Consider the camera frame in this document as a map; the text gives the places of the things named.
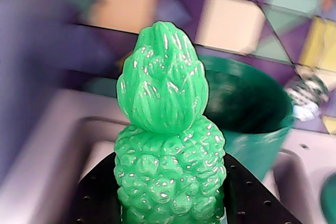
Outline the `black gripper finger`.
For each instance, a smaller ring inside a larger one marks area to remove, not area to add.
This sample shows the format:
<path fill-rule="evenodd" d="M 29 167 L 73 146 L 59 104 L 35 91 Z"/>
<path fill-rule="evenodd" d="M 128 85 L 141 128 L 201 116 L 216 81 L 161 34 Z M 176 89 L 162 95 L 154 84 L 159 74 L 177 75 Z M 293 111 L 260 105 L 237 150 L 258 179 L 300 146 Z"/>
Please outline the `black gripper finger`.
<path fill-rule="evenodd" d="M 301 222 L 237 159 L 224 156 L 223 183 L 228 224 L 300 224 Z"/>
<path fill-rule="evenodd" d="M 121 223 L 119 186 L 113 173 L 115 156 L 105 157 L 81 179 L 68 211 L 69 224 Z"/>

